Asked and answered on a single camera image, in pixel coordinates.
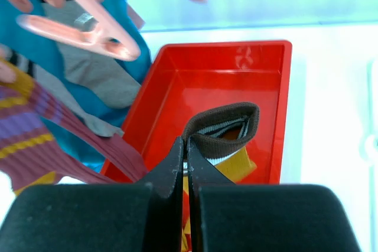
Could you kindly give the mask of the purple sock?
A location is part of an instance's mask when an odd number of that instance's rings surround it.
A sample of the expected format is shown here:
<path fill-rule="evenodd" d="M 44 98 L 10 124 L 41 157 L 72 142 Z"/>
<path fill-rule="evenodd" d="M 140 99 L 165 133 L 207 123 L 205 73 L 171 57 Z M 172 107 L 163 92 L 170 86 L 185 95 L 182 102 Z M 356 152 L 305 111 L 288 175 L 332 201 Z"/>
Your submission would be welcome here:
<path fill-rule="evenodd" d="M 26 99 L 6 87 L 1 87 L 1 171 L 10 177 L 15 195 L 65 176 L 87 184 L 114 183 L 63 152 Z"/>
<path fill-rule="evenodd" d="M 104 138 L 94 134 L 59 99 L 5 60 L 1 60 L 1 87 L 14 90 L 25 98 L 27 106 L 39 115 L 61 150 L 84 166 L 79 159 L 81 153 L 111 161 L 131 181 L 141 179 L 148 172 L 141 155 L 121 136 L 114 134 Z"/>

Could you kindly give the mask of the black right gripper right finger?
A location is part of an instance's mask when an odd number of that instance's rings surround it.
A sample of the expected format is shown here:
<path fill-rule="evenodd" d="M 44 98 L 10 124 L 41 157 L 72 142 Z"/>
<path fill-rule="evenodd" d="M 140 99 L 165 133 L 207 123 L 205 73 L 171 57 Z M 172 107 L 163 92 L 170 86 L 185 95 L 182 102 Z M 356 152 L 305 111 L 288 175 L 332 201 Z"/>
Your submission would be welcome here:
<path fill-rule="evenodd" d="M 359 251 L 346 212 L 321 185 L 237 185 L 187 142 L 194 251 Z"/>

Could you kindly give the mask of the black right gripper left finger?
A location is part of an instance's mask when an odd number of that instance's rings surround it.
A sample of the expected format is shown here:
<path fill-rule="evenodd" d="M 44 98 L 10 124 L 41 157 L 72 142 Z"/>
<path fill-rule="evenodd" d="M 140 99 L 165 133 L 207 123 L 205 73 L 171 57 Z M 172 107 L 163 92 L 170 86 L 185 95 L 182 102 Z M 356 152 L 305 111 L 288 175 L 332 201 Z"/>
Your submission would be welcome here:
<path fill-rule="evenodd" d="M 37 185 L 11 206 L 2 251 L 180 251 L 184 142 L 134 184 Z"/>

